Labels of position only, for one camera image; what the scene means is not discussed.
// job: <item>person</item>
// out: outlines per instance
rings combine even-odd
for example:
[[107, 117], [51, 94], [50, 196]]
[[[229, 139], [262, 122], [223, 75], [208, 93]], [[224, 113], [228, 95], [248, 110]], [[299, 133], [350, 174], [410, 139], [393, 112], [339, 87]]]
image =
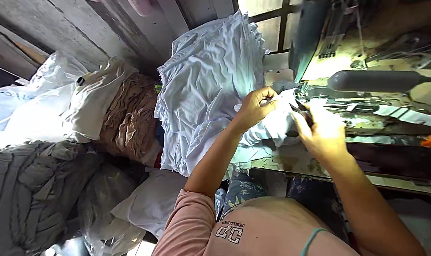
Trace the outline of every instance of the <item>person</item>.
[[[242, 202], [215, 222], [214, 194], [241, 135], [275, 109], [270, 87], [252, 91], [239, 112], [196, 165], [178, 195], [158, 241], [162, 255], [358, 255], [314, 214], [291, 198], [259, 197]], [[322, 106], [311, 105], [314, 125], [293, 113], [301, 140], [331, 175], [363, 255], [421, 256], [423, 248], [347, 151], [344, 124]]]

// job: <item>pink shirt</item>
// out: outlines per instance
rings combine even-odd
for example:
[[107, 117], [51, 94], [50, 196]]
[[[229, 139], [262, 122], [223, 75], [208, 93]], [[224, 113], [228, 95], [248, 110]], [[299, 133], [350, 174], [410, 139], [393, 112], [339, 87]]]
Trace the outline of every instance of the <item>pink shirt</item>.
[[[239, 205], [215, 222], [209, 197], [181, 190], [153, 256], [301, 255], [316, 228], [329, 228], [290, 198], [260, 197]], [[318, 232], [310, 256], [358, 256], [327, 231]]]

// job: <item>plastic bag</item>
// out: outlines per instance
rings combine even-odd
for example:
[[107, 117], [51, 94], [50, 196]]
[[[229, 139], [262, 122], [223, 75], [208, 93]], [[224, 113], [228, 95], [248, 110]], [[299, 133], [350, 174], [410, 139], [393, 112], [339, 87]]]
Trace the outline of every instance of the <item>plastic bag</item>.
[[133, 249], [146, 231], [114, 217], [110, 211], [135, 189], [130, 178], [104, 164], [78, 201], [82, 235], [92, 256], [120, 256]]
[[0, 147], [28, 139], [47, 140], [56, 134], [62, 137], [56, 131], [61, 122], [56, 120], [68, 108], [67, 97], [73, 93], [76, 80], [87, 72], [76, 59], [56, 51], [37, 70], [28, 86], [0, 88], [0, 131], [8, 130], [0, 133]]
[[18, 107], [10, 116], [4, 132], [10, 143], [26, 140], [59, 142], [73, 131], [62, 127], [61, 114], [70, 104], [76, 82], [45, 92]]

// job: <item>gray handle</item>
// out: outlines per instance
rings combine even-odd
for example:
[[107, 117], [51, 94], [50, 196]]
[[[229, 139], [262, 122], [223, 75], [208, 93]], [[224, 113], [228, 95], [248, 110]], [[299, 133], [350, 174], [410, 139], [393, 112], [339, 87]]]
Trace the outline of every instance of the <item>gray handle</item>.
[[328, 79], [335, 91], [406, 92], [418, 84], [431, 82], [415, 71], [342, 70]]

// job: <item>teal strap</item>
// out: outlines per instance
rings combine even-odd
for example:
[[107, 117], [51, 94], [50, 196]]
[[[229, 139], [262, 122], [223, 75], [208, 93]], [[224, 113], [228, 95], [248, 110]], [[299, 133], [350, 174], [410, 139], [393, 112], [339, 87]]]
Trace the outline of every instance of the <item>teal strap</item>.
[[317, 228], [313, 230], [312, 235], [309, 238], [309, 241], [307, 241], [306, 246], [304, 246], [304, 248], [302, 249], [302, 253], [301, 256], [306, 256], [307, 252], [309, 251], [309, 247], [310, 247], [310, 243], [312, 242], [312, 240], [315, 238], [316, 234], [320, 231], [326, 231], [324, 228]]

